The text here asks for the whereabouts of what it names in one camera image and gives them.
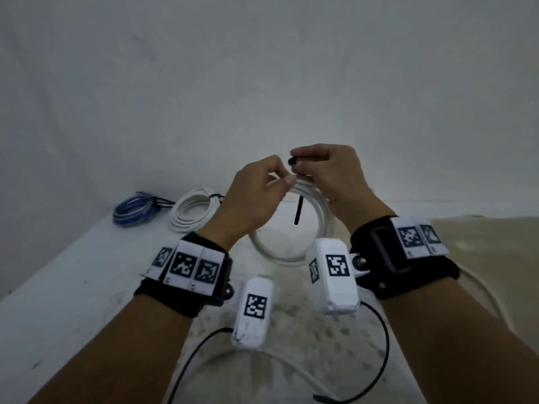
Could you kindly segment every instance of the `blue cable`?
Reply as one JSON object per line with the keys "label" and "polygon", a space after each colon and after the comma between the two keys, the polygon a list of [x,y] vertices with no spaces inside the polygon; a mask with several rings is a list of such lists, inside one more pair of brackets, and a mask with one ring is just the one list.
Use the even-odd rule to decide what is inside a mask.
{"label": "blue cable", "polygon": [[161,208],[171,208],[173,205],[173,201],[139,191],[116,206],[112,221],[125,228],[146,224],[152,221]]}

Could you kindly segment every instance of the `person's left arm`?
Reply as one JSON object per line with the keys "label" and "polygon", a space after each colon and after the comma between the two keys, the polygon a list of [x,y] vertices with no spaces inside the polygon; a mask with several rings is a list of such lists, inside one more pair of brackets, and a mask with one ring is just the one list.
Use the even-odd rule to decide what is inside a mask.
{"label": "person's left arm", "polygon": [[[273,172],[280,178],[269,175]],[[295,182],[276,155],[249,163],[199,236],[228,252],[266,224]],[[191,323],[152,297],[135,296],[30,404],[161,403]]]}

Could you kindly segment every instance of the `person's right arm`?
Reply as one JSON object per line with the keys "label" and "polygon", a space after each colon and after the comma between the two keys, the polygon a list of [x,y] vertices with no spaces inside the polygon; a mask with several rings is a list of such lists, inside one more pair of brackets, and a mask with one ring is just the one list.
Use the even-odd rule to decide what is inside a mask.
{"label": "person's right arm", "polygon": [[[313,181],[352,234],[395,215],[370,190],[355,150],[316,144],[296,148],[293,172]],[[536,403],[539,356],[452,278],[381,301],[429,404]]]}

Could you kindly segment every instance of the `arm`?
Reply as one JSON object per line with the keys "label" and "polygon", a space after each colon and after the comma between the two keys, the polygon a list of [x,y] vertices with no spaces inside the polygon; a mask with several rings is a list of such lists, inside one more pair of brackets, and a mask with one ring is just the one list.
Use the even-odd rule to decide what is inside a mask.
{"label": "arm", "polygon": [[[293,171],[316,183],[350,233],[395,215],[370,190],[354,149],[314,145],[291,155],[299,157]],[[454,279],[383,300],[382,306],[430,404],[537,401],[539,357]]]}
{"label": "arm", "polygon": [[[295,183],[277,156],[248,164],[198,234],[229,251],[266,224]],[[30,403],[159,404],[191,323],[156,299],[137,295]]]}

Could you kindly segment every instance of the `person's right hand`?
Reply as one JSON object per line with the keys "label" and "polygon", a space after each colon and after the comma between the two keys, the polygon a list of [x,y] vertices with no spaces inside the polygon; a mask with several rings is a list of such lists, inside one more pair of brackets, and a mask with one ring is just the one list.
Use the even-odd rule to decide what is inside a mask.
{"label": "person's right hand", "polygon": [[314,144],[293,149],[290,154],[298,157],[292,171],[318,187],[351,234],[370,221],[395,215],[369,188],[350,146]]}

